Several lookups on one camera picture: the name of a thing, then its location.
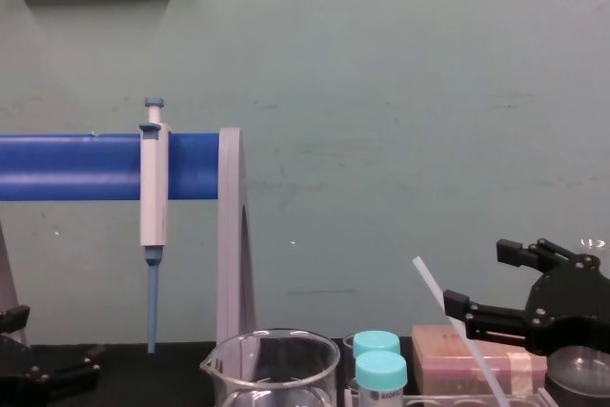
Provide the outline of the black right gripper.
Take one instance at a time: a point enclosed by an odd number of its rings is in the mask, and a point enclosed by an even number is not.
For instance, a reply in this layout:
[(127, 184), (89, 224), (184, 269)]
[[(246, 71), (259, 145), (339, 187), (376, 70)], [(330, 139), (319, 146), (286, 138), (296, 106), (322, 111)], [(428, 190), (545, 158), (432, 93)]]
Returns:
[(544, 275), (532, 287), (524, 312), (445, 290), (445, 314), (464, 324), (469, 339), (525, 346), (539, 356), (564, 347), (609, 352), (609, 278), (598, 257), (573, 259), (572, 252), (546, 238), (528, 246), (500, 239), (496, 249), (498, 262)]

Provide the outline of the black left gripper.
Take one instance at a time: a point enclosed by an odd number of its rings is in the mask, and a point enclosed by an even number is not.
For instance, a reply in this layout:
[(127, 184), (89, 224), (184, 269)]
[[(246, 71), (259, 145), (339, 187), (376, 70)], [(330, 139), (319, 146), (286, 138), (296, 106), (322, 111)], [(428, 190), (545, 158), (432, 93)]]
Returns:
[[(0, 313), (0, 333), (13, 334), (26, 328), (31, 308), (27, 305)], [(105, 345), (95, 345), (58, 362), (33, 360), (31, 349), (8, 336), (1, 336), (1, 405), (47, 406), (47, 387), (94, 385), (100, 372)]]

